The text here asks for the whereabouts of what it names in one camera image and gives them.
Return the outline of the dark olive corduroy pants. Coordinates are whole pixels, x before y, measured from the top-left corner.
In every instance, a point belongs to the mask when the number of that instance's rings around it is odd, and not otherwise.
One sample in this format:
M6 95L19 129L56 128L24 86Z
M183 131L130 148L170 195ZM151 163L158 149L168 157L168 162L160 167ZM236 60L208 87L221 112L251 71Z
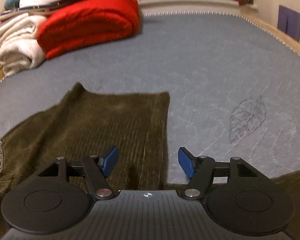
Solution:
M269 235L242 235L217 224L187 185L166 185L168 93L94 94L77 83L55 106L30 116L0 139L0 239L300 239L300 171L271 179L292 198L288 226ZM99 200L68 229L32 235L11 227L1 212L12 189L57 157L67 162L119 158L106 179L116 196Z

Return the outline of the white folded blanket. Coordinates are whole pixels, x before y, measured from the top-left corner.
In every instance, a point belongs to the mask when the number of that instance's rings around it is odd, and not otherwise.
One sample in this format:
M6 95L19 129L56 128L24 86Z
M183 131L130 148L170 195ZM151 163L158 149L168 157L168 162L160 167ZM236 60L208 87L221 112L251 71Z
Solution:
M45 61L37 34L46 20L45 16L24 13L0 27L0 65L5 77L36 68Z

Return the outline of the purple folded mat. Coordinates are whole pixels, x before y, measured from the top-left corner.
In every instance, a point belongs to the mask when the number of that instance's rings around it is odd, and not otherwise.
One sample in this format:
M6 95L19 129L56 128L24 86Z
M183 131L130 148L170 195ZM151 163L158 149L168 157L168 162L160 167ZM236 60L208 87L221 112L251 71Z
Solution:
M296 41L300 38L300 13L288 7L279 5L277 29Z

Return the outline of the grey quilted mattress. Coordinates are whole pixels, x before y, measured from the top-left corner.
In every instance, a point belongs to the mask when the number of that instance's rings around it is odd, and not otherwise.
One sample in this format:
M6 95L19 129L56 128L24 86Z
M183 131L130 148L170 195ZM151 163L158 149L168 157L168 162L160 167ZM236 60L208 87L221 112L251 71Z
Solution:
M240 17L149 16L133 38L6 78L0 138L77 82L96 93L169 92L169 183L186 183L181 146L216 161L241 157L268 177L300 170L300 57Z

